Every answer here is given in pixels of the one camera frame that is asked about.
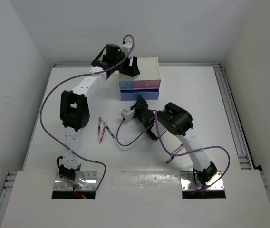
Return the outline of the light blue drawer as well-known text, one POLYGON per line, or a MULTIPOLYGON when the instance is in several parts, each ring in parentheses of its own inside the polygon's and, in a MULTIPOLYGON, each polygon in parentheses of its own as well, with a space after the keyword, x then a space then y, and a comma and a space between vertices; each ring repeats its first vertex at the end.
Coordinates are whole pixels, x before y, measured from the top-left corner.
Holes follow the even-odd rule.
POLYGON ((120 90, 132 90, 133 81, 119 81, 120 90))

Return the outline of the pink drawer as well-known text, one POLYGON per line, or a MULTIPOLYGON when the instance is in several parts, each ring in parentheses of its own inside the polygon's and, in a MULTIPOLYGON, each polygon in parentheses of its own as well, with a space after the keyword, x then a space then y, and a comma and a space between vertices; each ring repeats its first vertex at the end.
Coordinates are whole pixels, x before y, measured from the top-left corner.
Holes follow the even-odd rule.
POLYGON ((136 80, 133 81, 133 89, 159 89, 161 80, 136 80))

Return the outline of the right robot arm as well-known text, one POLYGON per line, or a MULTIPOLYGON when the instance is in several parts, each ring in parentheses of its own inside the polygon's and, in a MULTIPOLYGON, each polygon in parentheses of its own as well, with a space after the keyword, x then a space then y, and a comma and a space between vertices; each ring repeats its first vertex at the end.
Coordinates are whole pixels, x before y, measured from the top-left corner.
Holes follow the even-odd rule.
POLYGON ((163 131, 168 131, 180 140, 187 152, 195 151, 190 153, 189 156, 197 180, 203 186, 207 185, 217 173, 217 168, 200 146, 193 131, 193 118, 188 111, 169 102, 164 106, 163 110, 154 113, 148 108, 147 101, 141 96, 131 106, 130 110, 134 111, 134 118, 137 118, 143 127, 147 129, 147 135, 151 140, 158 140, 158 136, 163 131))

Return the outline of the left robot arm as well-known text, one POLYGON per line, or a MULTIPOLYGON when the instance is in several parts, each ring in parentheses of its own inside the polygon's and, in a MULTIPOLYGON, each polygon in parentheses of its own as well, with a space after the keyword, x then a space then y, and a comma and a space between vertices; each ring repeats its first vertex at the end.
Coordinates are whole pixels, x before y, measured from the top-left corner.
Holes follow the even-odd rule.
POLYGON ((60 119, 65 132, 64 144, 68 152, 58 162, 59 174, 67 180, 76 182, 81 159, 74 153, 81 147, 83 130, 89 122, 89 97, 115 71, 134 77, 140 74, 137 57, 131 57, 134 45, 107 44, 91 63, 88 76, 70 91, 63 91, 60 101, 60 119))

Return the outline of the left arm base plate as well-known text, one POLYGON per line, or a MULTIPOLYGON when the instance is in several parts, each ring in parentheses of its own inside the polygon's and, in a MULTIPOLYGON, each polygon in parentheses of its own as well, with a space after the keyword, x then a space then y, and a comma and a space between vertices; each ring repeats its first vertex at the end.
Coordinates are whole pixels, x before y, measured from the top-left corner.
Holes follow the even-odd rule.
POLYGON ((54 191, 94 191, 96 189, 97 172, 78 171, 75 179, 69 179, 56 173, 53 185, 54 191))

